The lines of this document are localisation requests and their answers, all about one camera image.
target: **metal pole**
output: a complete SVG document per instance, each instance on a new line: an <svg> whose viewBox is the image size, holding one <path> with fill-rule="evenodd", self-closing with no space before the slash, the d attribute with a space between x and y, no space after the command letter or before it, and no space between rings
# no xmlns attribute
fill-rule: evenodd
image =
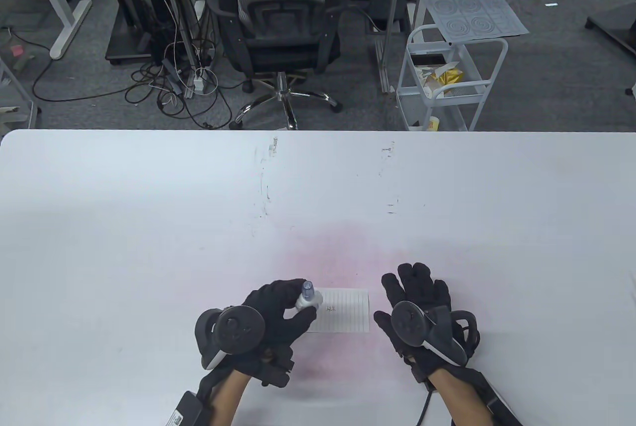
<svg viewBox="0 0 636 426"><path fill-rule="evenodd" d="M387 34L384 37L384 48L382 49L382 61L380 62L380 70L386 70L387 58L389 57L389 44L391 42L391 32L393 31L393 19L396 14L396 5L398 0L391 0L391 8L389 9L389 18L387 19Z"/></svg>

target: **lined paper card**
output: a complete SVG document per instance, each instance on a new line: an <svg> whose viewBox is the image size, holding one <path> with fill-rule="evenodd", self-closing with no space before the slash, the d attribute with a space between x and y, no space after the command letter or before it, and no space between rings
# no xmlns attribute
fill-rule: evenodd
<svg viewBox="0 0 636 426"><path fill-rule="evenodd" d="M321 289L322 305L309 327L313 333L368 333L369 291L365 289Z"/></svg>

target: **white cart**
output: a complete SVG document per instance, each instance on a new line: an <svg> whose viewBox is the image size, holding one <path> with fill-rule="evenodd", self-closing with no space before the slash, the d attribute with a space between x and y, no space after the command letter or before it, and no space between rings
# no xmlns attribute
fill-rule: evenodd
<svg viewBox="0 0 636 426"><path fill-rule="evenodd" d="M406 53L397 83L396 99L397 105L404 117L406 128L411 131L426 130L429 126L431 116L439 118L439 130L443 131L472 131L475 129L479 115L483 110L484 103L488 99L490 90L499 74L501 65L504 63L508 52L508 42L504 38L489 38L485 40L471 40L461 43L448 42L422 42L414 43L413 39L424 30L436 30L435 24L423 25L411 32L406 40ZM467 46L484 43L496 43L501 45L499 60L492 71L490 78L482 78L479 70L475 66L473 59L468 52ZM457 68L464 72L464 80L461 83L442 86L436 89L431 98L424 94L423 87L419 82L413 63L413 55L441 54L446 63L459 62ZM415 86L404 86L404 72L409 67ZM461 105L477 104L477 111L470 124L466 128L466 122L459 111Z"/></svg>

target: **paper sheet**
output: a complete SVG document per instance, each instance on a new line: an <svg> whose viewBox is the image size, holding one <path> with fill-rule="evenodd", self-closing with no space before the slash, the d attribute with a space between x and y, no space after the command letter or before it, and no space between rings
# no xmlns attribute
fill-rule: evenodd
<svg viewBox="0 0 636 426"><path fill-rule="evenodd" d="M506 0L422 0L447 42L529 33Z"/></svg>
<svg viewBox="0 0 636 426"><path fill-rule="evenodd" d="M365 289L321 289L322 305L309 327L312 333L368 333L369 291ZM295 310L287 310L292 317Z"/></svg>

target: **wrist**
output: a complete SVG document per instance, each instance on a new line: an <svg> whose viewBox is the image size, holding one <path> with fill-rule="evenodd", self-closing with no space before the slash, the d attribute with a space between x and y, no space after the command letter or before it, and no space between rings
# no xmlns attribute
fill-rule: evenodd
<svg viewBox="0 0 636 426"><path fill-rule="evenodd" d="M448 380L450 380L450 378L452 377L453 375L450 374L446 369L444 369L443 367L439 367L431 374L429 374L428 379L429 381L431 381L432 385L435 388L439 389L441 385L448 383Z"/></svg>

